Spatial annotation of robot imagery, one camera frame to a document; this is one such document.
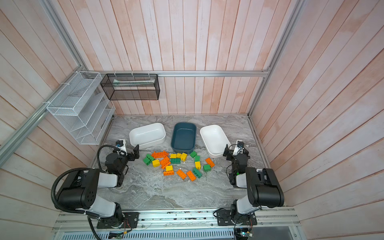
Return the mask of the yellow lego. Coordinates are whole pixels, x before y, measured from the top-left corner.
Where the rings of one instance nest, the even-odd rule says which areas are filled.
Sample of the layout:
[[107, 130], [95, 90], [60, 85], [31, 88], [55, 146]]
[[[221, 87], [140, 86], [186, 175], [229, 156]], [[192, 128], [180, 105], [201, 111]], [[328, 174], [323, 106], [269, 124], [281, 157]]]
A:
[[166, 172], [169, 172], [169, 171], [173, 171], [173, 166], [172, 165], [166, 166]]

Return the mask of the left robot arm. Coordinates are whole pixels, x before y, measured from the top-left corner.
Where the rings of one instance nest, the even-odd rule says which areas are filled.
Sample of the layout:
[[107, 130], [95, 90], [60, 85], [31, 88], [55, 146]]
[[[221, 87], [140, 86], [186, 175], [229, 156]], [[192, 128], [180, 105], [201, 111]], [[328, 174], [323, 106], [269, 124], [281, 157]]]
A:
[[99, 189], [119, 188], [128, 172], [128, 162], [140, 157], [140, 146], [136, 145], [131, 153], [121, 147], [110, 146], [113, 152], [106, 157], [106, 170], [101, 167], [74, 168], [62, 173], [53, 183], [51, 199], [54, 207], [62, 212], [83, 214], [91, 224], [97, 220], [94, 231], [98, 229], [137, 227], [138, 212], [124, 212], [119, 203], [108, 201], [98, 195]]

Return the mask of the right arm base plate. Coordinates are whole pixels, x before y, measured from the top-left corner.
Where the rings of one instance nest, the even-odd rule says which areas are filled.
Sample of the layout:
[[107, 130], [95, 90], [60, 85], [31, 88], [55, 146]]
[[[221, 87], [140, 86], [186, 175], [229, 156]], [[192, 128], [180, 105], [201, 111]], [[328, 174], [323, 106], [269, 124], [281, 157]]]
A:
[[258, 224], [254, 213], [241, 215], [234, 211], [220, 208], [213, 212], [213, 216], [217, 219], [219, 226], [253, 226]]

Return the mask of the long orange lego plate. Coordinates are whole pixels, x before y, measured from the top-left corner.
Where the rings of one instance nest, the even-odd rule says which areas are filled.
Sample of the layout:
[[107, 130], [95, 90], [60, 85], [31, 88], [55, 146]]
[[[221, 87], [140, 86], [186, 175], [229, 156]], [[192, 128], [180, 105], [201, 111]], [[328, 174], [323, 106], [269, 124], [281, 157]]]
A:
[[166, 152], [166, 151], [163, 151], [163, 152], [153, 152], [152, 153], [152, 157], [155, 158], [155, 159], [161, 159], [161, 158], [165, 158], [165, 157], [168, 157], [169, 156], [169, 153]]

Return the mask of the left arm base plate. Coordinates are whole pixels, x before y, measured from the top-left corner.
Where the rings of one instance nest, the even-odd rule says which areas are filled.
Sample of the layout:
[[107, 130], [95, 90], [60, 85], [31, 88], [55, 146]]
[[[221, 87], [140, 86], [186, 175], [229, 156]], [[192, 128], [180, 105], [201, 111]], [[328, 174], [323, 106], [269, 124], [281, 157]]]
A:
[[122, 212], [109, 218], [101, 218], [97, 223], [97, 229], [135, 229], [139, 215], [139, 212]]

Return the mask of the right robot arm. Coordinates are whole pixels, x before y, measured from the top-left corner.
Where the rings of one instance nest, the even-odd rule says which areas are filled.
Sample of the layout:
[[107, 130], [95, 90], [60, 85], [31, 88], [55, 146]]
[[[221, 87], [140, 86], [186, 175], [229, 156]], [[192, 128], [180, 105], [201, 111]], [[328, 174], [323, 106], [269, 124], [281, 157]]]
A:
[[284, 205], [284, 193], [274, 170], [249, 167], [249, 151], [243, 142], [226, 145], [223, 156], [231, 162], [231, 172], [227, 174], [230, 184], [247, 190], [243, 198], [231, 205], [230, 217], [235, 225], [263, 207], [271, 209]]

